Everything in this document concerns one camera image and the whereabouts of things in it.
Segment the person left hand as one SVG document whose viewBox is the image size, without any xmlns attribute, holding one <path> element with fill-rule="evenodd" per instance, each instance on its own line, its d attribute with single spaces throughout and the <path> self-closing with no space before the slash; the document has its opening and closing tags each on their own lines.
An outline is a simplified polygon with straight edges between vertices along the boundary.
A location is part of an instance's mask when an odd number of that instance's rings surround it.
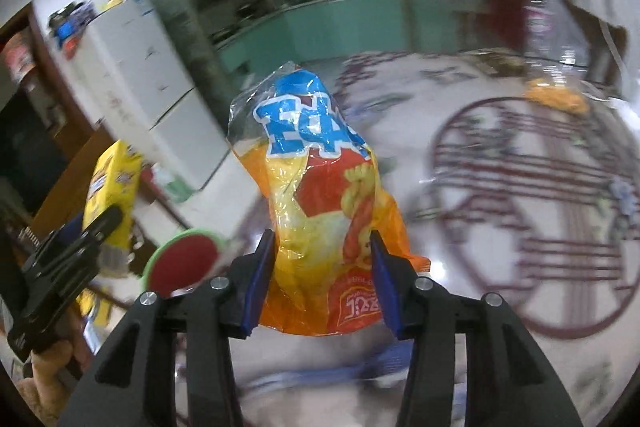
<svg viewBox="0 0 640 427">
<path fill-rule="evenodd" d="M 32 354 L 32 377 L 22 379 L 16 387 L 43 425 L 58 425 L 70 399 L 70 389 L 62 383 L 58 373 L 71 361 L 77 362 L 84 371 L 91 360 L 92 352 L 82 337 L 75 341 L 58 340 L 49 349 Z"/>
</svg>

